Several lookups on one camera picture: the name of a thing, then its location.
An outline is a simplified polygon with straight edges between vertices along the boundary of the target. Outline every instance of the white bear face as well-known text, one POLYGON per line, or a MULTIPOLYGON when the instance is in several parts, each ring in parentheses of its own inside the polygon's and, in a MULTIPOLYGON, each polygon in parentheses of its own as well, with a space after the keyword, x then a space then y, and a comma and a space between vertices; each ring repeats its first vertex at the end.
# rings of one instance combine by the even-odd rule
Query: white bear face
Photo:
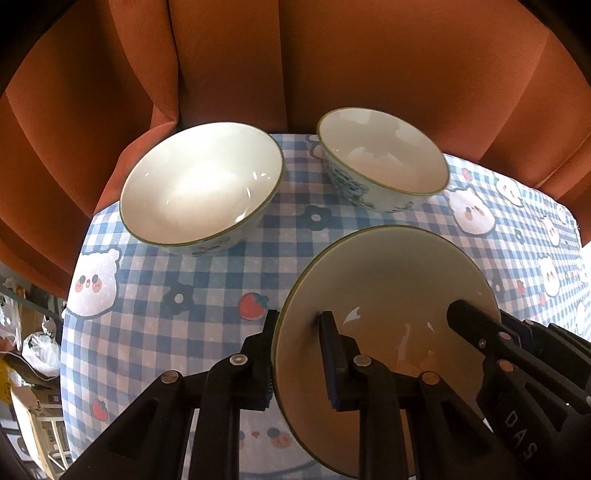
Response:
POLYGON ((444 190, 453 217, 464 233, 484 235, 495 228, 495 217, 473 187, 466 190, 444 190))
POLYGON ((74 269, 67 309, 78 317, 96 317, 109 310, 117 298, 119 250, 81 254, 74 269))
POLYGON ((238 440, 240 471, 244 473, 280 472, 310 462, 310 456, 292 437, 274 396, 265 413, 241 413, 238 440))
POLYGON ((586 323, 587 310, 585 309, 585 304, 580 301, 577 305, 577 315, 574 318, 574 332, 581 338, 584 338, 586 323))
POLYGON ((546 233, 548 234, 548 240, 550 240, 550 243, 552 245, 557 247, 560 243, 560 234, 558 233, 558 230, 552 223, 552 220, 550 220, 550 218, 546 216, 543 216, 541 218, 541 222, 542 225, 544 225, 544 228, 546 229, 546 233))
POLYGON ((498 173, 495 173, 495 177, 497 191, 516 207, 523 207, 521 191, 517 182, 498 173))
POLYGON ((560 279, 554 266, 554 261, 550 257, 538 259, 542 279, 544 280, 544 290, 549 297, 555 297, 560 290, 560 279))
POLYGON ((564 206, 556 206, 556 215, 558 215, 558 220, 560 220, 560 223, 566 225, 566 208, 564 206))

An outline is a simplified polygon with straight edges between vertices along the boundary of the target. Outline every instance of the yellow bag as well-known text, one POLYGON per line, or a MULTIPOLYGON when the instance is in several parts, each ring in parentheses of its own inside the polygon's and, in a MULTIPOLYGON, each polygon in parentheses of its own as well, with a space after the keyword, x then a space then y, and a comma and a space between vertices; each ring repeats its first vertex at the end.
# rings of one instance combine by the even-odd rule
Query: yellow bag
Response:
POLYGON ((10 395, 12 382, 8 376, 11 371, 12 369, 3 360, 0 360, 0 401, 6 402, 9 405, 12 404, 12 397, 10 395))

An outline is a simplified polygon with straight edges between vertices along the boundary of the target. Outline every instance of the metal rivet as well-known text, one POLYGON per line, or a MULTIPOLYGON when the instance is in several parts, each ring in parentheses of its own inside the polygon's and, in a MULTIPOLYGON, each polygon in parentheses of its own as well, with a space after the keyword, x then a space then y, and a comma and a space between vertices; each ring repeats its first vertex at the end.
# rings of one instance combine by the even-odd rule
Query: metal rivet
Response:
POLYGON ((439 375, 437 375, 435 372, 425 372, 423 375, 421 375, 421 379, 427 385, 437 385, 439 383, 439 375))
POLYGON ((178 380, 178 372, 176 370, 168 370, 160 375, 160 380, 163 383, 175 383, 178 380))
POLYGON ((371 358, 367 355, 356 355, 353 358, 353 363, 358 367, 368 367, 371 365, 371 358))
POLYGON ((248 357, 244 353, 235 353, 230 357, 230 363, 236 367, 244 365, 246 362, 248 362, 248 357))
POLYGON ((513 364, 509 360, 499 360, 499 367, 503 372, 509 373, 513 371, 513 364))

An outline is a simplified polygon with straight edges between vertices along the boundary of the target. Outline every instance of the table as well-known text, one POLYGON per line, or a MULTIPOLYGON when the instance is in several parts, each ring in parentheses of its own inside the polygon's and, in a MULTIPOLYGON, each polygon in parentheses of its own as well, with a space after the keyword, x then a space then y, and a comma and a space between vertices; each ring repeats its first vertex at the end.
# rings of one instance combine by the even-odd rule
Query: table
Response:
MULTIPOLYGON (((93 218, 64 314, 61 390, 74 458, 162 372, 194 374, 237 352, 314 256, 374 225, 415 225, 451 240, 482 270, 500 308, 589 338, 576 222, 548 196, 447 155, 444 193, 379 214, 337 195, 317 136, 274 138, 285 179, 259 228, 228 251, 178 257, 138 242, 118 203, 93 218)), ((243 479, 339 477, 293 440, 274 401, 264 413, 243 412, 241 432, 243 479)))

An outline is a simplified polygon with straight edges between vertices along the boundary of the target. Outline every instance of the white ceramic bowl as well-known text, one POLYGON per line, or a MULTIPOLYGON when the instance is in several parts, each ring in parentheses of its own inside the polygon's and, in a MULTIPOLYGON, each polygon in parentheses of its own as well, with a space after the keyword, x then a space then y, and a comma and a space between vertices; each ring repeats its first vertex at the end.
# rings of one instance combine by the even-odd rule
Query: white ceramic bowl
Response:
POLYGON ((476 264, 453 243, 419 228, 361 230, 312 260, 281 309, 272 351, 275 396, 312 457, 357 476, 359 412, 332 410, 326 391, 316 321, 325 310, 361 353, 405 375, 436 371, 482 415, 476 393, 484 356, 447 325, 447 308, 460 299, 500 323, 495 295, 476 264))
POLYGON ((264 131, 222 122, 181 131, 129 174, 119 211, 129 233, 172 253, 230 248, 255 228, 279 188, 281 148, 264 131))
POLYGON ((340 108, 320 119, 317 133, 331 181, 360 207, 407 210, 449 182, 449 166, 437 145, 387 113, 340 108))

